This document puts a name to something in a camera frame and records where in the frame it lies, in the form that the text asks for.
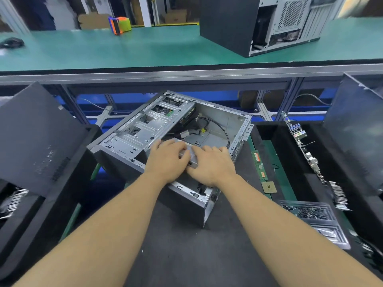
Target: hand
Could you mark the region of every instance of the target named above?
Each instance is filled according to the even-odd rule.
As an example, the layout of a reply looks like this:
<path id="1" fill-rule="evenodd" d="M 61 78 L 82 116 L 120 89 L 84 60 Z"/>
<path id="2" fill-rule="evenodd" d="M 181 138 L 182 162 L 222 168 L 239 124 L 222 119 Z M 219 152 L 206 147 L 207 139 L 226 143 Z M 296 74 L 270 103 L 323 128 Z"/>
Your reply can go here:
<path id="1" fill-rule="evenodd" d="M 219 187 L 223 178 L 236 175 L 234 163 L 226 147 L 218 149 L 217 147 L 203 146 L 201 149 L 192 146 L 192 149 L 197 156 L 198 166 L 195 169 L 188 166 L 186 171 L 200 183 Z"/>
<path id="2" fill-rule="evenodd" d="M 185 151 L 181 159 L 179 158 L 180 151 L 186 148 L 183 141 L 177 143 L 173 139 L 163 143 L 161 140 L 155 141 L 150 149 L 144 173 L 154 176 L 164 185 L 175 181 L 190 161 L 189 150 Z"/>

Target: person's right hand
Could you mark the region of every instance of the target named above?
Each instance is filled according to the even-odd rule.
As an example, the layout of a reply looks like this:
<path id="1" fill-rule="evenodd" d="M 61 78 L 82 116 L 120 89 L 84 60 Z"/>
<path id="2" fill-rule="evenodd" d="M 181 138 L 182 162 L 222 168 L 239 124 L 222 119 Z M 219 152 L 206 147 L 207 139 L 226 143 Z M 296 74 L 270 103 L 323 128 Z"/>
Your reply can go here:
<path id="1" fill-rule="evenodd" d="M 235 176 L 236 169 L 226 147 L 203 146 L 202 149 L 192 146 L 197 156 L 197 168 L 186 168 L 187 173 L 200 183 L 207 186 L 219 187 L 222 178 Z"/>

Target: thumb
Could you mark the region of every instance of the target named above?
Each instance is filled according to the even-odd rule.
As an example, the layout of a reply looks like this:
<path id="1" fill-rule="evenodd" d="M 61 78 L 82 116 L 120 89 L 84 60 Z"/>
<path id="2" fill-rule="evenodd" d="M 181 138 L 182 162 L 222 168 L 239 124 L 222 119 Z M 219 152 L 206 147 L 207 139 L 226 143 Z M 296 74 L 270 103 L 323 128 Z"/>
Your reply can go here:
<path id="1" fill-rule="evenodd" d="M 197 174 L 197 168 L 192 168 L 192 167 L 188 166 L 188 167 L 186 167 L 186 173 L 195 179 L 196 174 Z"/>
<path id="2" fill-rule="evenodd" d="M 180 162 L 182 168 L 186 168 L 187 164 L 190 161 L 190 158 L 191 158 L 190 151 L 186 150 L 184 155 L 181 157 L 181 159 L 179 159 L 179 162 Z"/>

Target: white cable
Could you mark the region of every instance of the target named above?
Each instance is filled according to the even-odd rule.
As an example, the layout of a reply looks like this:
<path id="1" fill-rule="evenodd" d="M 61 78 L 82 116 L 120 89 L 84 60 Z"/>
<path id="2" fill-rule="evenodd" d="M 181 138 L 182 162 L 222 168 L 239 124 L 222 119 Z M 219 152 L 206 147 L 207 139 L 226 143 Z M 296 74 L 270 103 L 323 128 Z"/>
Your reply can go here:
<path id="1" fill-rule="evenodd" d="M 316 98 L 318 101 L 320 101 L 323 105 L 331 106 L 331 104 L 326 104 L 325 102 L 321 101 L 318 97 L 314 96 L 313 94 L 300 94 L 300 95 L 297 96 L 295 99 L 297 99 L 297 98 L 300 97 L 300 96 L 312 96 L 312 97 Z"/>
<path id="2" fill-rule="evenodd" d="M 114 112 L 114 113 L 116 113 L 116 114 L 130 114 L 132 111 L 130 111 L 130 112 L 117 112 L 117 111 L 115 111 L 115 110 L 108 110 L 108 109 L 106 109 L 106 108 L 103 108 L 103 107 L 100 107 L 100 106 L 98 106 L 98 105 L 96 105 L 95 103 L 93 103 L 93 102 L 91 102 L 91 101 L 89 101 L 89 100 L 87 100 L 87 99 L 83 99 L 84 101 L 87 101 L 87 102 L 89 102 L 89 103 L 91 103 L 93 106 L 95 106 L 95 107 L 98 107 L 99 109 L 102 109 L 102 110 L 107 110 L 107 111 L 109 111 L 109 112 Z"/>

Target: clear plastic tray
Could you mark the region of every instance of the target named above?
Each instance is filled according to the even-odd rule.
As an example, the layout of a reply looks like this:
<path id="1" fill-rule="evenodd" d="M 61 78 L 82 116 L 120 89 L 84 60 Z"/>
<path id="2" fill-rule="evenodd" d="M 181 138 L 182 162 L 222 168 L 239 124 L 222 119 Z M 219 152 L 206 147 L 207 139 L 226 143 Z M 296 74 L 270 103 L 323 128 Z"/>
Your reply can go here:
<path id="1" fill-rule="evenodd" d="M 329 204 L 284 200 L 280 200 L 279 204 L 341 249 L 349 250 L 351 248 Z"/>

